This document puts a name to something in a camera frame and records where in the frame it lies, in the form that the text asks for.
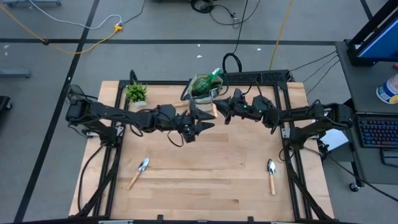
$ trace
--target wooden table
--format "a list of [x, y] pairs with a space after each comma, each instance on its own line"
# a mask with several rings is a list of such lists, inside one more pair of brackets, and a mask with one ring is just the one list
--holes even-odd
[[[113, 106], [118, 82], [105, 81], [99, 93], [99, 101]], [[307, 105], [303, 83], [288, 83], [293, 108]], [[150, 85], [149, 105], [176, 103], [183, 86]], [[226, 96], [233, 94], [235, 86], [229, 88]], [[262, 94], [275, 102], [272, 87], [262, 86]], [[256, 88], [246, 95], [251, 104], [259, 94]], [[282, 105], [283, 93], [280, 91]], [[224, 125], [224, 117], [211, 121], [214, 128], [204, 131], [196, 142], [178, 148], [167, 139], [167, 133], [156, 131], [135, 136], [126, 130], [118, 180], [111, 212], [112, 219], [155, 220], [164, 215], [165, 220], [242, 220], [253, 216], [255, 221], [294, 221], [292, 202], [287, 180], [286, 166], [279, 160], [282, 149], [280, 131], [270, 135], [270, 129], [260, 122], [232, 118], [230, 125]], [[296, 122], [305, 126], [310, 121]], [[172, 134], [179, 141], [177, 134]], [[99, 139], [89, 139], [82, 161], [99, 146]], [[318, 150], [315, 140], [305, 144]], [[82, 206], [90, 199], [98, 186], [103, 163], [102, 150], [88, 165], [83, 178]], [[302, 164], [307, 189], [325, 213], [333, 217], [323, 167], [318, 155], [302, 150]], [[128, 191], [126, 187], [143, 158], [150, 157], [148, 169], [143, 172]], [[276, 195], [271, 195], [267, 161], [273, 159], [277, 173], [274, 175]], [[70, 214], [77, 213], [77, 186]], [[302, 196], [298, 188], [301, 217], [305, 217]], [[101, 211], [104, 211], [108, 191], [105, 190]]]

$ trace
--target desk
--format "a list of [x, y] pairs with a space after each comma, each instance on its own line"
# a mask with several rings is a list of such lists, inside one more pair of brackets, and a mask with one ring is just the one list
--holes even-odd
[[[348, 49], [346, 43], [337, 42], [336, 49], [356, 112], [398, 114], [398, 104], [388, 105], [376, 96], [377, 86], [397, 73], [392, 67], [394, 63], [378, 62], [373, 67], [354, 67], [346, 53]], [[398, 184], [398, 169], [385, 166], [381, 162], [379, 149], [362, 148], [355, 126], [347, 131], [346, 135], [351, 142], [348, 148], [351, 148], [352, 156], [342, 160], [353, 162], [353, 169], [358, 171], [360, 178], [375, 184]]]
[[[288, 87], [293, 108], [307, 105], [302, 83], [288, 83]], [[117, 88], [118, 82], [103, 82], [99, 101], [113, 106]], [[183, 88], [182, 85], [149, 85], [148, 108], [178, 102]], [[226, 96], [232, 95], [234, 89], [235, 86], [230, 86]], [[262, 86], [261, 90], [265, 97], [274, 101], [273, 88]], [[258, 94], [258, 90], [252, 88], [246, 100], [251, 103]], [[210, 122], [216, 126], [201, 133], [196, 142], [181, 148], [173, 146], [166, 133], [156, 131], [139, 138], [126, 130], [110, 217], [155, 220], [162, 214], [165, 220], [245, 221], [248, 216], [253, 216], [255, 221], [294, 221], [286, 166], [278, 159], [282, 148], [280, 132], [270, 135], [270, 129], [261, 123], [239, 118], [233, 118], [226, 126], [220, 114], [218, 119]], [[295, 125], [309, 123], [301, 121]], [[179, 140], [177, 134], [172, 134], [172, 138]], [[88, 140], [82, 167], [99, 143], [98, 138]], [[306, 146], [317, 150], [314, 140], [308, 140]], [[88, 165], [83, 178], [82, 203], [90, 199], [98, 186], [103, 156], [104, 151], [101, 151]], [[308, 191], [325, 213], [333, 217], [319, 156], [310, 151], [302, 151], [301, 156]], [[126, 190], [145, 157], [150, 157], [148, 169], [130, 191]], [[277, 168], [275, 196], [271, 195], [266, 171], [270, 158]], [[71, 215], [78, 211], [78, 184]], [[108, 191], [103, 194], [103, 205], [107, 194]], [[298, 189], [297, 198], [302, 199]], [[299, 206], [301, 217], [305, 217], [302, 203]], [[104, 206], [101, 206], [100, 214], [103, 213]]]

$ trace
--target wooden handle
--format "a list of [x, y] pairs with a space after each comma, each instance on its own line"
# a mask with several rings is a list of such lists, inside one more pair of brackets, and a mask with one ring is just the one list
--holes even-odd
[[218, 118], [217, 106], [216, 106], [214, 103], [212, 103], [212, 107], [213, 107], [213, 115], [214, 115], [216, 118]]
[[130, 190], [130, 188], [134, 185], [134, 183], [137, 181], [139, 175], [141, 174], [141, 172], [137, 172], [136, 175], [132, 178], [130, 184], [127, 186], [127, 189]]
[[185, 100], [183, 102], [179, 103], [173, 103], [172, 104], [175, 108], [183, 107], [183, 106], [188, 106], [189, 105], [189, 100]]
[[271, 194], [275, 195], [274, 176], [272, 174], [269, 175], [269, 181], [271, 182]]

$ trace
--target gray floor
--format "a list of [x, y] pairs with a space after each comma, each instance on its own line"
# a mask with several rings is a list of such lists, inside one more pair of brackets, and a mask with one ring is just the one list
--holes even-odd
[[[384, 1], [368, 0], [372, 13]], [[237, 30], [215, 24], [208, 15], [192, 11], [186, 2], [163, 0], [163, 3], [156, 4], [147, 0], [142, 16], [127, 24], [115, 39], [237, 37]], [[45, 10], [60, 19], [85, 23], [92, 3], [93, 0], [69, 0], [64, 1], [62, 7], [46, 7]], [[244, 1], [230, 0], [222, 3], [236, 11], [238, 16], [241, 15]], [[249, 1], [248, 12], [251, 12], [255, 3], [255, 0]], [[99, 24], [110, 14], [118, 13], [127, 18], [138, 12], [141, 4], [142, 1], [101, 0], [93, 25]], [[244, 24], [242, 39], [276, 40], [288, 4], [288, 0], [263, 1], [255, 15]], [[23, 5], [11, 9], [11, 12], [46, 38], [78, 39], [83, 30], [51, 21], [39, 11]], [[215, 16], [229, 22], [222, 11], [215, 13]], [[0, 38], [31, 38], [2, 11], [0, 21]], [[366, 21], [359, 0], [295, 1], [282, 39], [343, 40], [357, 33]], [[91, 30], [88, 38], [106, 37], [116, 22], [116, 19], [111, 19], [101, 29]], [[60, 46], [72, 51], [76, 49], [76, 44]], [[201, 44], [199, 47], [197, 44], [104, 44], [80, 57], [72, 82], [79, 84], [87, 94], [97, 95], [103, 80], [127, 79], [130, 69], [134, 69], [142, 80], [186, 80], [194, 74], [220, 67], [223, 55], [233, 49], [233, 45]], [[272, 45], [240, 45], [237, 55], [244, 70], [267, 70], [273, 49]], [[332, 51], [332, 46], [281, 45], [273, 69], [292, 69]], [[0, 131], [0, 223], [12, 222], [14, 219], [72, 58], [72, 55], [65, 55], [42, 44], [0, 44], [0, 67], [28, 68], [33, 73], [30, 79], [0, 80], [0, 95], [8, 95], [14, 102], [14, 108]], [[297, 70], [294, 72], [295, 79], [298, 82], [304, 81], [326, 61]], [[237, 69], [232, 61], [228, 61], [227, 66], [230, 72]], [[313, 88], [327, 68], [325, 66], [305, 82], [307, 91]], [[308, 96], [310, 102], [321, 99], [322, 103], [342, 103], [348, 98], [349, 91], [339, 64], [331, 69], [328, 76]], [[54, 132], [25, 221], [63, 218], [68, 215], [85, 140], [66, 127], [65, 109], [66, 106]], [[398, 213], [395, 212], [398, 206], [392, 200], [369, 187], [351, 193], [347, 186], [352, 178], [331, 161], [325, 162], [324, 170], [336, 218], [360, 223], [391, 223], [398, 219]], [[398, 196], [397, 186], [378, 187]]]

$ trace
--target yellow cable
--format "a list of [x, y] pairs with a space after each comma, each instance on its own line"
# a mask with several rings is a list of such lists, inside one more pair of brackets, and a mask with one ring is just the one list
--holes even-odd
[[27, 32], [29, 32], [30, 34], [32, 34], [34, 37], [36, 37], [37, 39], [41, 40], [42, 42], [45, 42], [45, 40], [41, 37], [39, 37], [38, 35], [36, 35], [35, 33], [33, 33], [33, 31], [31, 31], [28, 27], [26, 27], [24, 24], [22, 24], [21, 22], [19, 22], [17, 20], [17, 18], [15, 18], [6, 8], [4, 8], [2, 5], [0, 5], [0, 8], [2, 10], [4, 10], [8, 16], [10, 16], [12, 19], [14, 19], [22, 28], [24, 28]]
[[[11, 19], [13, 19], [14, 21], [16, 21], [16, 22], [17, 22], [22, 28], [24, 28], [27, 32], [29, 32], [30, 34], [32, 34], [34, 37], [36, 37], [37, 39], [39, 39], [41, 42], [45, 42], [45, 40], [44, 40], [43, 38], [41, 38], [40, 36], [38, 36], [37, 34], [35, 34], [35, 33], [34, 33], [33, 31], [31, 31], [28, 27], [26, 27], [24, 24], [22, 24], [21, 22], [19, 22], [18, 19], [15, 18], [15, 16], [13, 16], [13, 15], [12, 15], [6, 8], [4, 8], [2, 5], [0, 5], [0, 9], [4, 10], [4, 11], [8, 14], [8, 16], [11, 17]], [[107, 38], [105, 38], [105, 39], [99, 41], [98, 43], [96, 43], [95, 45], [93, 45], [92, 47], [90, 47], [89, 49], [83, 50], [83, 51], [81, 51], [81, 52], [69, 52], [69, 51], [67, 51], [67, 50], [63, 50], [62, 48], [60, 48], [60, 47], [57, 46], [57, 45], [51, 45], [51, 47], [53, 47], [54, 49], [59, 50], [59, 51], [61, 51], [61, 52], [63, 52], [63, 53], [66, 53], [66, 54], [83, 54], [83, 53], [86, 53], [86, 52], [89, 52], [89, 51], [93, 50], [93, 48], [95, 48], [98, 44], [103, 43], [103, 42], [109, 40], [109, 39], [112, 38], [117, 32], [119, 32], [119, 31], [121, 31], [121, 30], [123, 30], [123, 28], [122, 28], [121, 26], [115, 25], [115, 27], [114, 27], [114, 32], [113, 32], [109, 37], [107, 37]]]
[[269, 65], [269, 70], [271, 70], [272, 64], [274, 63], [274, 57], [275, 57], [275, 54], [276, 54], [276, 50], [278, 49], [279, 40], [282, 37], [282, 33], [284, 31], [284, 27], [285, 27], [285, 23], [286, 23], [287, 17], [289, 16], [290, 10], [292, 9], [292, 4], [293, 4], [293, 0], [290, 0], [289, 8], [288, 8], [288, 10], [286, 12], [285, 19], [282, 22], [282, 26], [280, 27], [279, 36], [278, 36], [278, 39], [277, 39], [276, 44], [275, 44], [274, 53], [272, 54], [271, 64]]
[[57, 45], [51, 45], [51, 47], [53, 47], [54, 49], [57, 49], [57, 50], [59, 50], [59, 51], [61, 51], [61, 52], [63, 52], [63, 53], [66, 53], [66, 54], [83, 54], [83, 53], [86, 53], [86, 52], [89, 52], [89, 51], [93, 50], [93, 48], [95, 48], [98, 44], [100, 44], [100, 43], [102, 43], [102, 42], [105, 42], [105, 41], [109, 40], [109, 39], [112, 38], [113, 35], [115, 35], [116, 33], [117, 33], [117, 31], [114, 31], [113, 34], [111, 34], [109, 37], [107, 37], [107, 38], [105, 38], [105, 39], [99, 41], [98, 43], [96, 43], [95, 45], [93, 45], [92, 47], [90, 47], [89, 49], [82, 50], [81, 52], [69, 52], [69, 51], [67, 51], [67, 50], [61, 49], [61, 48], [58, 47]]

